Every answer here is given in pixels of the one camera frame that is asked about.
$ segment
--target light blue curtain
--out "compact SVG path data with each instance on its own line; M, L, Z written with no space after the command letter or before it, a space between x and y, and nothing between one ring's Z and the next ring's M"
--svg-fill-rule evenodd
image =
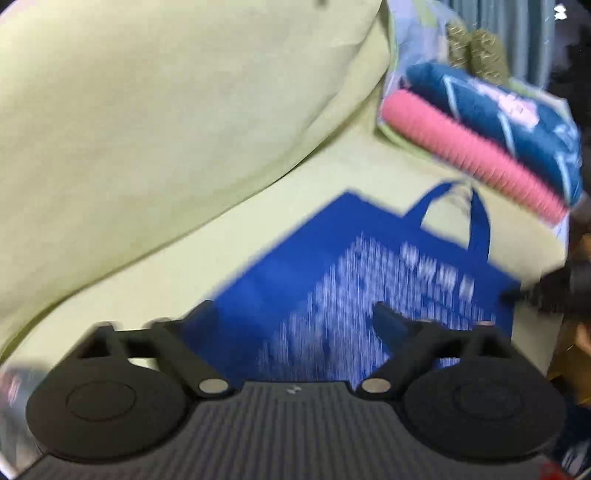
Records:
M470 30L499 35L511 74L539 87L550 75L554 43L554 0L440 0Z

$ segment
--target pale yellow surface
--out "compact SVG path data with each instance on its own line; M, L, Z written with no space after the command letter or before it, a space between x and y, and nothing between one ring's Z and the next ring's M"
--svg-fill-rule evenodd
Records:
M377 95L328 146L263 192L186 238L66 301L24 341L11 361L50 364L95 322L138 328L156 317L179 317L218 289L344 190L353 189L404 213L453 168L419 160L373 132ZM564 260L564 248L533 215L478 186L492 224L491 262L525 281ZM445 198L428 211L424 227L466 245L466 206ZM557 317L522 309L513 340L545 371L560 326Z
M0 17L0 343L296 166L386 71L380 3L17 0ZM249 239L252 220L236 215L197 234L207 240L183 263L211 263L201 286L187 282L191 293L183 297L173 264L162 278L139 267L116 295L101 284L89 290L98 297L67 303L40 327L31 353L57 359L105 315L135 325L156 310L182 313L241 265L239 252L282 231ZM163 304L130 315L145 296ZM94 299L88 309L84 298ZM74 305L81 310L61 316Z

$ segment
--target gray ribbed surface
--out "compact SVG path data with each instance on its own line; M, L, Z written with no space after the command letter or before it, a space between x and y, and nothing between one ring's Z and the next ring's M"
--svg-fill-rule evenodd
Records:
M393 409L342 383L249 383L202 404L167 445L114 466L46 457L22 480L528 480L542 458L477 466L438 455L402 427Z

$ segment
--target pink rolled towel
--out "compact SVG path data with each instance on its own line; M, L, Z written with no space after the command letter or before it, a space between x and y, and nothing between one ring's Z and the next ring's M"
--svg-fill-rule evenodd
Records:
M493 142L408 90L387 96L382 117L400 134L498 190L553 225L567 214L558 196Z

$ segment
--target black object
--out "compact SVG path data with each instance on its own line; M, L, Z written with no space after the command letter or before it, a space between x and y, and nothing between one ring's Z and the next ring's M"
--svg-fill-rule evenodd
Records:
M591 316L591 262L568 262L523 290L505 292L502 300L527 302L545 313Z
M213 303L187 319L215 322ZM46 454L22 479L538 479L564 420L560 394L494 327L450 331L379 303L375 328L396 327L398 353L357 392L235 391L178 340L183 321L99 326L52 370L27 405Z

